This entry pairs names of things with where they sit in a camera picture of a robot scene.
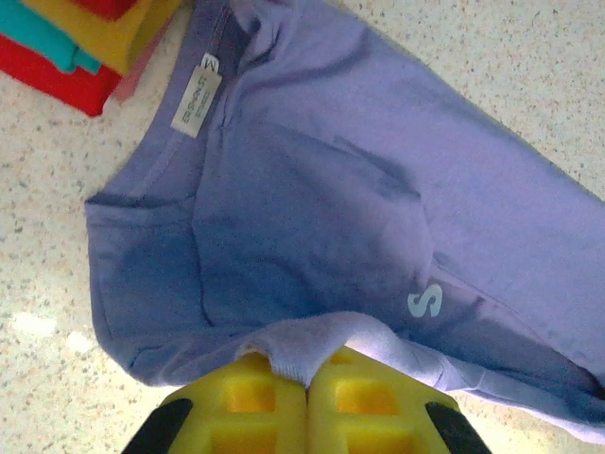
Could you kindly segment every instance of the pink fabric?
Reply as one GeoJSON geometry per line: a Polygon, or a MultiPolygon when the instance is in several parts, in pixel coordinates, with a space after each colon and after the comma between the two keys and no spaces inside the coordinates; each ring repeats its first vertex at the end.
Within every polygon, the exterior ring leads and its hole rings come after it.
{"type": "Polygon", "coordinates": [[[164,26],[160,29],[155,38],[153,38],[151,43],[149,43],[145,50],[143,50],[141,56],[131,67],[129,73],[122,77],[120,83],[118,83],[117,87],[115,87],[115,90],[113,90],[113,99],[117,100],[118,102],[124,102],[134,95],[136,87],[139,84],[139,80],[145,72],[145,68],[149,63],[149,60],[151,60],[151,56],[153,55],[154,50],[162,40],[162,37],[164,36],[166,29],[168,28],[168,24],[170,24],[170,20],[168,20],[164,24],[164,26]]]}

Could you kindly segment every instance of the black plastic part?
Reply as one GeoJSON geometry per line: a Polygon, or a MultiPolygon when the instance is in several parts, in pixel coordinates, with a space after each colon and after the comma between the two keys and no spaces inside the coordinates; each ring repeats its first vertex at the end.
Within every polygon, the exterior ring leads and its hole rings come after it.
{"type": "Polygon", "coordinates": [[[154,410],[122,454],[167,454],[191,409],[191,400],[178,399],[154,410]]]}
{"type": "Polygon", "coordinates": [[[452,454],[492,454],[462,413],[437,402],[429,402],[425,407],[452,454]]]}

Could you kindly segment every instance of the speckled floor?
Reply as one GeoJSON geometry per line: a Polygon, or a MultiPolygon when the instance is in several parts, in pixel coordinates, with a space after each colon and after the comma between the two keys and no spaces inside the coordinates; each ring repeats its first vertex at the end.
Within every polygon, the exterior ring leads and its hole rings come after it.
{"type": "MultiPolygon", "coordinates": [[[[605,199],[602,1],[348,0],[473,102],[605,199]]],[[[182,8],[134,99],[90,120],[0,74],[0,451],[119,452],[169,390],[95,345],[82,204],[157,108],[182,8]]],[[[605,453],[521,411],[456,394],[494,454],[605,453]]]]}

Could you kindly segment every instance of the stack of folded clothes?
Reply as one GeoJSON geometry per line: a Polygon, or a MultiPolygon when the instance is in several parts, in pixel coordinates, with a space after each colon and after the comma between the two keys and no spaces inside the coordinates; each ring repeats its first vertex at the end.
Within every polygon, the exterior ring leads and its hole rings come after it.
{"type": "Polygon", "coordinates": [[[181,0],[0,0],[0,71],[81,110],[132,96],[181,0]]]}

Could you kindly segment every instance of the size label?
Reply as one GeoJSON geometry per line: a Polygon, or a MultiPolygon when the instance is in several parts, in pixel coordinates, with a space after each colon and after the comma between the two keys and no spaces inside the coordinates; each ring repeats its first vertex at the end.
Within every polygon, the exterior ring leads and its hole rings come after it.
{"type": "Polygon", "coordinates": [[[218,60],[212,55],[204,55],[202,64],[194,69],[187,88],[182,96],[170,126],[177,131],[196,138],[204,122],[208,110],[215,98],[222,77],[211,68],[218,71],[218,60]]]}

